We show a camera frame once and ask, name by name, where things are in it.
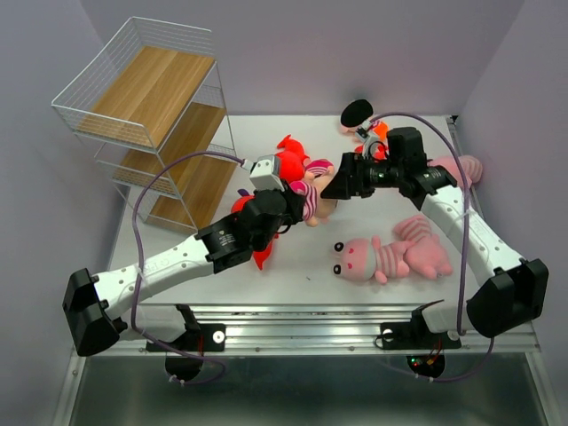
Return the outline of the boy doll pink hat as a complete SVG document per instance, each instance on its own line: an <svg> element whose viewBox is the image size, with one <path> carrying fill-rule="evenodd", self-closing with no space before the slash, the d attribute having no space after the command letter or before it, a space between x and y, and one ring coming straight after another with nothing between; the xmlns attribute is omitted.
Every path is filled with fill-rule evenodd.
<svg viewBox="0 0 568 426"><path fill-rule="evenodd" d="M304 180L312 181L315 178L320 178L335 173L334 164L328 159L318 159L309 162L305 166Z"/></svg>
<svg viewBox="0 0 568 426"><path fill-rule="evenodd" d="M290 184L291 189L304 197L303 221L311 227L325 224L335 212L338 200L322 199L321 193L331 182L332 175L321 175L313 179L297 180Z"/></svg>

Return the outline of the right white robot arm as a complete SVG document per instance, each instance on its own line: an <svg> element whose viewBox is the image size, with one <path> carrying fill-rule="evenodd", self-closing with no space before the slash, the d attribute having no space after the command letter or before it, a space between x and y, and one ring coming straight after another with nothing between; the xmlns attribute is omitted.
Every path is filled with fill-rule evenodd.
<svg viewBox="0 0 568 426"><path fill-rule="evenodd" d="M402 257L408 268L436 278L447 256L431 223L444 232L461 252L461 267L473 271L478 290L470 299L440 301L418 309L408 325L411 341L428 346L440 333L462 335L475 330L494 338L540 317L548 284L548 267L526 260L503 242L469 206L468 176L460 158L453 170L433 162L423 151L422 135L413 127L396 128L379 137L371 124L351 129L363 146L345 153L334 178L323 190L324 199L367 198L377 188L397 188L418 209L418 214L396 227Z"/></svg>

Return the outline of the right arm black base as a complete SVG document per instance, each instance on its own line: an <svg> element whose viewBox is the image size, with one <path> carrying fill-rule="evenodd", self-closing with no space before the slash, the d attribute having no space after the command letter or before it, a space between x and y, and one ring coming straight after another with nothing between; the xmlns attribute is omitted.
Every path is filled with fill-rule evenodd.
<svg viewBox="0 0 568 426"><path fill-rule="evenodd" d="M410 351L406 355L406 370L415 378L429 382L449 382L441 375L446 368L444 350L457 350L462 347L461 338L447 331L432 332L426 325L423 311L433 303L422 305L411 312L409 320L385 322L375 337L374 347L383 351Z"/></svg>

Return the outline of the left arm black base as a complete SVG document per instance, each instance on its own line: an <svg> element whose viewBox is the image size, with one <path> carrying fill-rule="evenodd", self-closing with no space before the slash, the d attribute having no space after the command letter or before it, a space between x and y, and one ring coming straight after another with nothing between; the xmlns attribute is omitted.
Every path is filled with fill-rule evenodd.
<svg viewBox="0 0 568 426"><path fill-rule="evenodd" d="M225 350L223 323L200 323L186 304L148 310L154 322L146 327L151 337L146 350L164 352L169 381L180 386L212 383L226 373L227 366L212 356Z"/></svg>

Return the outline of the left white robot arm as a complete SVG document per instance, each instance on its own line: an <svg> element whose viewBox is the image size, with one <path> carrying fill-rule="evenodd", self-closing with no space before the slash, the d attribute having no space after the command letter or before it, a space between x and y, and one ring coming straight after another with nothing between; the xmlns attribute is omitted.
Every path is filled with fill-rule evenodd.
<svg viewBox="0 0 568 426"><path fill-rule="evenodd" d="M137 330L124 321L137 304L189 280L221 273L249 261L279 231L303 219L305 198L287 188L260 190L241 210L223 217L178 245L122 269L90 274L73 272L62 302L78 355L99 354Z"/></svg>

